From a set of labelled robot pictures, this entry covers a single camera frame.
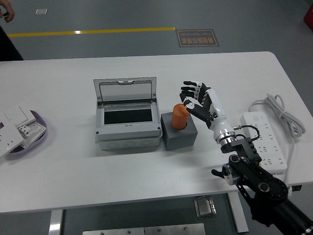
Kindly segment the person's left hand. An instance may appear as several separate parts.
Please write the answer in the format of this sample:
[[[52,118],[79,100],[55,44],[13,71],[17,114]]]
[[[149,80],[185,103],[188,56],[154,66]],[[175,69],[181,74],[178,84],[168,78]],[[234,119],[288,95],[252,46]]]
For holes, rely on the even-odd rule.
[[[5,12],[0,12],[0,18],[4,19],[6,23],[13,21],[15,12],[12,5],[9,2],[1,2],[0,6],[5,9]]]

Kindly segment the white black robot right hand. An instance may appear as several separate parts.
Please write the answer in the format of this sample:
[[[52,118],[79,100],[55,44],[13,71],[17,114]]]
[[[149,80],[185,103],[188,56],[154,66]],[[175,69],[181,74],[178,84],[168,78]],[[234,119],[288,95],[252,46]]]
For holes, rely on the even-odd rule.
[[[225,145],[235,141],[235,130],[228,124],[217,93],[202,82],[184,81],[179,94],[186,110],[205,122],[213,131],[216,143]]]

